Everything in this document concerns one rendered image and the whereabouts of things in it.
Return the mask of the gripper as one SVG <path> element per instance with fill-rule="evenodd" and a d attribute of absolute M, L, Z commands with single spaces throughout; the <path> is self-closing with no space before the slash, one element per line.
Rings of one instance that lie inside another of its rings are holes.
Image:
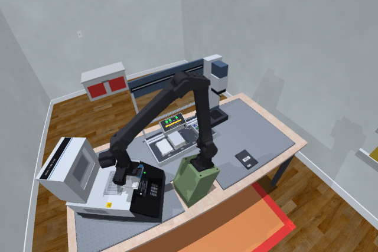
<path fill-rule="evenodd" d="M 131 161 L 131 159 L 129 160 L 129 162 Z M 126 174 L 128 176 L 135 176 L 137 178 L 140 178 L 142 177 L 142 168 L 143 168 L 143 165 L 140 165 L 139 162 L 135 162 L 135 161 L 131 161 L 132 165 L 133 165 L 133 171 L 131 174 Z"/>

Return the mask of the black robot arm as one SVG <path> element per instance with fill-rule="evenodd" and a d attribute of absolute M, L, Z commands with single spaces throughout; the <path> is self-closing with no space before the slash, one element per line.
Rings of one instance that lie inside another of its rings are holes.
<path fill-rule="evenodd" d="M 133 171 L 133 165 L 131 161 L 129 162 L 130 157 L 126 151 L 128 145 L 174 100 L 184 97 L 192 90 L 199 131 L 196 147 L 200 149 L 200 153 L 196 158 L 191 159 L 190 163 L 198 172 L 214 166 L 212 157 L 216 155 L 218 148 L 213 142 L 211 133 L 208 99 L 210 85 L 210 80 L 203 74 L 186 71 L 175 73 L 165 87 L 129 123 L 110 138 L 110 149 L 99 153 L 98 161 L 102 169 L 116 165 L 116 172 L 112 179 L 114 184 L 126 185 L 126 174 L 131 174 Z"/>

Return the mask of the white lab instrument with black keypad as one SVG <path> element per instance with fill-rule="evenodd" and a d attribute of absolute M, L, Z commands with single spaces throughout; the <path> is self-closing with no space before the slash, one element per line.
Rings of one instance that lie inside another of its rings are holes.
<path fill-rule="evenodd" d="M 87 138 L 61 138 L 35 178 L 86 218 L 162 222 L 165 173 L 147 163 L 138 189 L 112 181 L 116 165 L 101 168 Z"/>

